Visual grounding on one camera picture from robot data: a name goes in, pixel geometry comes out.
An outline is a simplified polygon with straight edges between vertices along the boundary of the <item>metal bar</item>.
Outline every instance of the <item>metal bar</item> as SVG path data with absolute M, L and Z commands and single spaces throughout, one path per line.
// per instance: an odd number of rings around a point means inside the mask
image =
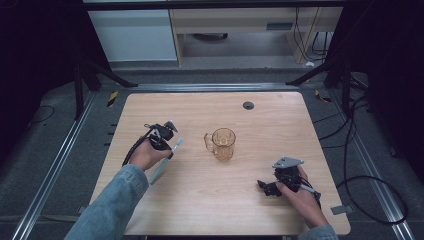
M 88 66 L 96 69 L 97 71 L 99 71 L 100 73 L 102 73 L 103 75 L 105 75 L 106 77 L 112 79 L 113 81 L 121 84 L 122 86 L 124 86 L 126 88 L 128 88 L 128 87 L 137 87 L 138 86 L 138 84 L 131 83 L 131 82 L 128 82 L 128 81 L 122 79 L 121 77 L 115 75 L 113 72 L 104 69 L 102 66 L 98 65 L 97 63 L 95 63 L 95 62 L 93 62 L 91 60 L 86 59 L 84 63 L 87 64 Z
M 74 80 L 75 80 L 75 103 L 76 103 L 76 113 L 75 120 L 77 120 L 83 110 L 84 110 L 84 93 L 82 88 L 82 78 L 80 74 L 79 64 L 74 69 Z
M 75 143 L 75 140 L 85 120 L 87 119 L 87 115 L 91 109 L 91 105 L 95 96 L 96 92 L 90 92 L 88 94 L 87 100 L 85 102 L 86 107 L 81 118 L 79 120 L 75 120 L 72 124 L 72 127 L 69 130 L 68 135 L 66 136 L 49 171 L 47 172 L 43 183 L 41 184 L 33 201 L 16 227 L 12 239 L 27 239 L 29 237 L 29 234 L 31 233 L 32 228 L 40 216 L 41 210 L 43 209 L 44 204 L 46 203 L 47 198 L 49 197 L 49 194 L 62 170 L 66 158 L 68 157 L 69 152 L 71 151 L 73 144 Z
M 333 91 L 330 90 L 330 94 L 332 96 L 332 99 L 339 100 L 339 98 L 336 96 L 336 94 L 334 94 Z M 342 112 L 343 110 L 339 104 L 339 101 L 335 101 L 335 104 L 338 110 Z M 342 118 L 343 118 L 343 121 L 346 120 L 346 116 L 343 114 L 342 114 Z M 369 155 L 367 148 L 365 147 L 359 134 L 355 134 L 353 138 L 353 143 L 354 143 L 355 150 L 359 155 L 359 160 L 365 170 L 365 173 L 368 174 L 369 176 L 383 179 L 376 165 L 374 164 L 373 159 Z M 371 181 L 371 186 L 373 187 L 373 190 L 378 200 L 380 201 L 381 207 L 386 213 L 387 218 L 390 221 L 397 221 L 401 219 L 403 216 L 402 211 L 399 208 L 398 204 L 396 203 L 396 199 L 390 192 L 390 189 L 386 185 L 376 181 Z M 397 225 L 393 225 L 392 229 L 395 232 L 398 239 L 415 239 L 414 234 L 412 233 L 406 221 Z
M 349 116 L 349 108 L 350 108 L 350 64 L 349 61 L 345 61 L 344 63 L 344 72 L 343 72 L 343 87 L 342 87 L 342 109 L 344 113 Z
M 108 3 L 58 3 L 60 8 L 85 11 L 160 10 L 160 9 L 219 9 L 219 8 L 294 8 L 294 7 L 346 7 L 367 4 L 369 0 L 217 0 L 217 1 L 149 1 Z
M 214 91 L 279 91 L 297 90 L 299 87 L 284 83 L 194 83 L 194 84 L 140 84 L 131 91 L 143 92 L 214 92 Z

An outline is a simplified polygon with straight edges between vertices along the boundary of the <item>denim jacket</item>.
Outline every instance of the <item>denim jacket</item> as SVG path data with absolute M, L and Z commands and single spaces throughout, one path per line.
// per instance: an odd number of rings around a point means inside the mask
M 149 188 L 138 167 L 127 164 L 79 217 L 65 239 L 121 239 L 140 199 Z M 299 239 L 337 239 L 330 225 L 299 235 Z

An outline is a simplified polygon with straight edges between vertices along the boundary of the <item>black cable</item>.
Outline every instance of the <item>black cable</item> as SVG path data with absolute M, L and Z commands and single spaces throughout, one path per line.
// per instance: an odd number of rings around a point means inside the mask
M 352 137 L 349 139 L 349 142 L 347 144 L 350 144 L 352 142 L 352 140 L 355 138 L 356 135 L 356 130 L 355 132 L 352 134 Z M 321 147 L 322 149 L 330 149 L 330 148 L 339 148 L 339 147 L 344 147 L 346 144 L 342 144 L 342 145 L 337 145 L 337 146 L 326 146 L 326 147 Z
M 303 178 L 302 176 L 300 176 L 301 179 L 301 183 L 304 184 L 307 187 L 310 187 L 311 189 L 314 190 L 314 192 L 311 192 L 311 194 L 314 196 L 315 201 L 318 203 L 319 208 L 321 209 L 321 193 L 317 192 L 314 187 L 312 187 L 312 184 L 310 182 L 308 182 L 308 180 L 306 180 L 305 178 Z
M 135 143 L 134 145 L 130 148 L 130 150 L 127 153 L 127 156 L 125 156 L 124 162 L 122 163 L 122 166 L 127 165 L 128 162 L 130 161 L 131 156 L 133 155 L 134 151 L 138 148 L 138 146 L 140 146 L 144 140 L 147 139 L 147 136 L 153 131 L 153 127 L 148 125 L 148 124 L 144 124 L 145 127 L 149 128 L 149 131 L 147 131 L 143 136 L 141 136 Z
M 358 107 L 356 107 L 355 106 L 355 109 L 354 110 L 356 110 L 356 109 L 358 109 L 358 108 L 360 108 L 360 107 L 363 107 L 363 106 L 366 106 L 366 105 L 368 105 L 368 103 L 367 104 L 363 104 L 363 105 L 360 105 L 360 106 L 358 106 Z M 345 120 L 345 122 L 343 123 L 343 125 L 342 126 L 340 126 L 336 131 L 334 131 L 333 133 L 330 133 L 330 134 L 328 134 L 327 136 L 324 136 L 324 137 L 321 137 L 321 138 L 319 138 L 319 140 L 321 141 L 321 140 L 324 140 L 324 139 L 327 139 L 327 138 L 329 138 L 329 137 L 332 137 L 332 136 L 334 136 L 334 135 L 336 135 L 338 132 L 340 132 L 343 128 L 344 128 L 344 126 L 346 126 L 346 124 L 349 122 L 349 120 L 351 119 L 351 117 L 348 117 L 348 118 L 346 118 L 346 120 Z
M 350 135 L 350 132 L 352 131 L 352 129 L 353 129 L 353 124 L 354 124 L 354 113 L 355 113 L 355 109 L 356 109 L 356 104 L 358 103 L 358 102 L 360 102 L 360 101 L 362 101 L 362 100 L 365 100 L 365 96 L 362 96 L 362 97 L 360 97 L 358 100 L 356 100 L 354 103 L 353 103 L 353 105 L 352 105 L 352 107 L 351 107 L 351 109 L 350 109 L 350 116 L 351 116 L 351 118 L 352 118 L 352 121 L 351 121 L 351 123 L 350 123 L 350 127 L 349 127 L 349 130 L 348 130 L 348 133 L 347 133 L 347 135 L 346 135 L 346 140 L 345 140 L 345 147 L 344 147 L 344 154 L 343 154 L 343 181 L 341 182 L 341 183 L 339 183 L 338 185 L 337 185 L 337 188 L 338 187 L 340 187 L 340 186 L 342 186 L 342 185 L 344 185 L 345 187 L 346 187 L 346 192 L 347 192 L 347 194 L 348 194 L 348 196 L 349 196 L 349 199 L 352 201 L 352 203 L 361 211 L 361 212 L 363 212 L 365 215 L 367 215 L 369 218 L 371 218 L 371 219 L 373 219 L 373 220 L 375 220 L 375 221 L 377 221 L 377 222 L 379 222 L 379 223 L 382 223 L 382 224 L 386 224 L 386 225 L 393 225 L 393 224 L 399 224 L 399 223 L 402 223 L 403 221 L 405 221 L 406 220 L 406 218 L 408 217 L 408 214 L 409 214 L 409 209 L 408 209 L 408 206 L 407 206 L 407 204 L 405 203 L 405 201 L 402 199 L 402 196 L 400 195 L 400 193 L 398 192 L 398 191 L 396 191 L 396 189 L 392 186 L 392 185 L 390 185 L 389 183 L 387 183 L 386 181 L 384 181 L 384 180 L 382 180 L 382 179 L 379 179 L 379 178 L 376 178 L 376 177 L 373 177 L 373 176 L 367 176 L 367 175 L 360 175 L 360 176 L 355 176 L 355 177 L 350 177 L 350 178 L 347 178 L 347 142 L 348 142 L 348 140 L 349 140 L 349 135 Z M 400 200 L 400 202 L 402 203 L 402 205 L 403 205 L 403 209 L 404 209 L 404 212 L 402 213 L 403 214 L 403 217 L 401 218 L 401 219 L 399 219 L 399 220 L 397 220 L 397 221 L 385 221 L 385 220 L 382 220 L 382 219 L 379 219 L 379 218 L 377 218 L 377 217 L 375 217 L 374 215 L 372 215 L 372 214 L 370 214 L 370 213 L 368 213 L 367 211 L 365 211 L 354 199 L 353 199 L 353 197 L 352 197 L 352 194 L 351 194 L 351 192 L 350 192 L 350 190 L 349 190 L 349 185 L 348 185 L 348 182 L 350 182 L 350 181 L 352 181 L 352 180 L 355 180 L 355 179 L 360 179 L 360 178 L 370 178 L 370 179 L 373 179 L 373 180 L 376 180 L 376 181 L 379 181 L 379 182 L 381 182 L 381 183 L 384 183 L 384 184 L 386 184 L 396 195 L 397 195 L 397 197 L 399 198 L 399 200 Z
M 294 28 L 293 28 L 293 38 L 294 38 L 294 41 L 295 41 L 297 47 L 300 49 L 300 52 L 302 53 L 303 58 L 305 58 L 308 61 L 312 61 L 312 62 L 322 60 L 322 58 L 321 59 L 315 59 L 315 58 L 311 58 L 311 57 L 308 56 L 305 44 L 303 42 L 302 34 L 300 33 L 298 20 L 299 20 L 299 7 L 296 7 L 295 22 L 294 22 Z M 302 45 L 299 45 L 299 42 L 296 39 L 296 29 L 299 33 L 299 38 L 300 38 Z
M 46 118 L 44 118 L 44 119 L 41 119 L 41 120 L 37 120 L 37 121 L 31 121 L 30 123 L 40 123 L 40 122 L 44 122 L 44 121 L 46 121 L 47 119 L 49 119 L 49 118 L 51 118 L 52 116 L 53 116 L 53 114 L 54 114 L 54 107 L 52 107 L 52 106 L 49 106 L 49 105 L 43 105 L 43 106 L 40 106 L 38 109 L 40 109 L 40 108 L 50 108 L 51 110 L 52 110 L 52 112 L 50 113 L 50 115 L 49 116 L 47 116 Z
M 324 48 L 323 48 L 322 50 L 317 50 L 317 49 L 315 49 L 315 43 L 317 43 L 317 42 L 318 42 L 318 36 L 319 36 L 319 32 L 317 32 L 317 33 L 315 34 L 314 40 L 312 41 L 312 52 L 313 52 L 315 55 L 318 55 L 318 56 L 325 56 L 325 55 L 327 55 L 327 52 L 328 52 L 328 50 L 327 50 L 327 37 L 328 37 L 328 32 L 326 32 L 326 33 L 325 33 Z
M 312 123 L 318 123 L 318 122 L 321 122 L 321 121 L 327 120 L 327 119 L 329 119 L 329 118 L 332 118 L 332 117 L 335 117 L 335 116 L 339 115 L 340 113 L 341 113 L 341 112 L 335 113 L 335 114 L 330 115 L 330 116 L 328 116 L 328 117 L 324 117 L 324 118 L 321 118 L 321 119 L 319 119 L 319 120 L 313 121 Z

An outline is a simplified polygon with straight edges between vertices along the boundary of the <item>human hand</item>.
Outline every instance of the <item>human hand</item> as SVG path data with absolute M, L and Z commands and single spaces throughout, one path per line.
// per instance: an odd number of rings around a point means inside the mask
M 153 167 L 162 158 L 171 155 L 171 150 L 159 151 L 152 147 L 148 139 L 144 140 L 132 154 L 129 163 L 136 165 L 142 171 Z
M 305 180 L 308 176 L 301 166 L 297 166 L 299 173 Z M 308 191 L 300 188 L 299 191 L 293 192 L 284 183 L 276 183 L 278 190 L 287 197 L 292 206 L 305 219 L 309 228 L 315 228 L 323 225 L 328 225 L 328 221 L 322 213 L 315 197 Z

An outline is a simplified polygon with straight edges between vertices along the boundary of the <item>wooden tabletop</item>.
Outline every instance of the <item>wooden tabletop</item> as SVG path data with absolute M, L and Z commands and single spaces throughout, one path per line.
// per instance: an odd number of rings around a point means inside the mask
M 252 110 L 243 103 L 254 104 Z M 297 92 L 149 93 L 128 97 L 92 201 L 121 168 L 144 124 L 173 120 L 176 151 L 139 202 L 128 235 L 295 235 L 308 228 L 284 197 L 265 196 L 257 180 L 275 181 L 272 165 L 282 156 L 304 160 L 309 182 L 321 192 L 322 210 L 337 234 L 347 234 L 345 214 L 303 97 Z M 232 159 L 219 161 L 205 133 L 230 128 Z M 146 171 L 150 177 L 157 164 Z

